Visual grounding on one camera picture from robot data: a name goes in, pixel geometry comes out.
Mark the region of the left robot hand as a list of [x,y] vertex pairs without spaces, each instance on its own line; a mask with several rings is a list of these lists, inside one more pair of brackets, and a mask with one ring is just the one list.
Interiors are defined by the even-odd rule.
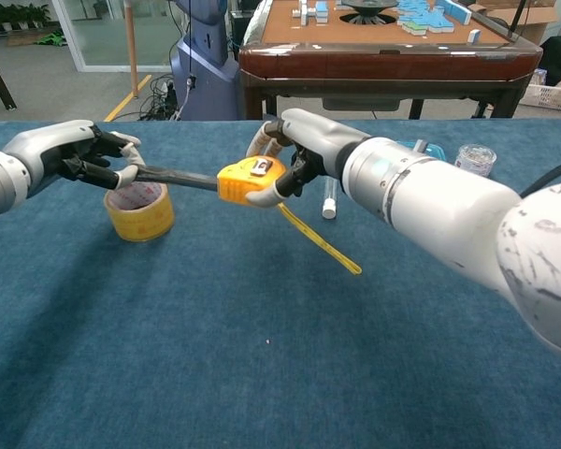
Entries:
[[4,152],[25,166],[31,197],[60,178],[109,190],[125,187],[145,165],[139,146],[138,138],[74,120],[19,133]]

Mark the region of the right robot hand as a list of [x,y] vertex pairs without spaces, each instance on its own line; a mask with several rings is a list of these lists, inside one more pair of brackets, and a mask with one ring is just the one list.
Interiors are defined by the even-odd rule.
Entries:
[[278,148],[295,146],[292,165],[267,188],[245,195],[249,204],[274,207],[289,196],[300,196],[303,186],[318,176],[339,180],[347,158],[370,135],[303,109],[287,109],[276,121],[257,130],[246,155],[271,154]]

